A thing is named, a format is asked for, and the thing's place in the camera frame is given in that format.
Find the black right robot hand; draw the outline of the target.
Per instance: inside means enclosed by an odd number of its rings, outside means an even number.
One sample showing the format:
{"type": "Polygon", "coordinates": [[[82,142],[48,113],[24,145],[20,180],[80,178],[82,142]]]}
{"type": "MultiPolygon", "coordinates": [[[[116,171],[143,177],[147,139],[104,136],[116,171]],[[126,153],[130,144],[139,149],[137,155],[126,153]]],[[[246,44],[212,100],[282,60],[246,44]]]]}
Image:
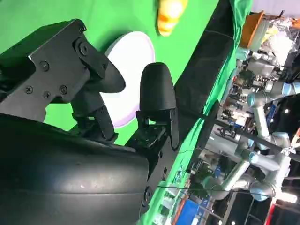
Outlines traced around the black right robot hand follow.
{"type": "Polygon", "coordinates": [[[101,93],[125,89],[80,19],[40,27],[0,56],[0,222],[133,225],[179,148],[166,64],[142,72],[138,129],[116,145],[101,93]]]}

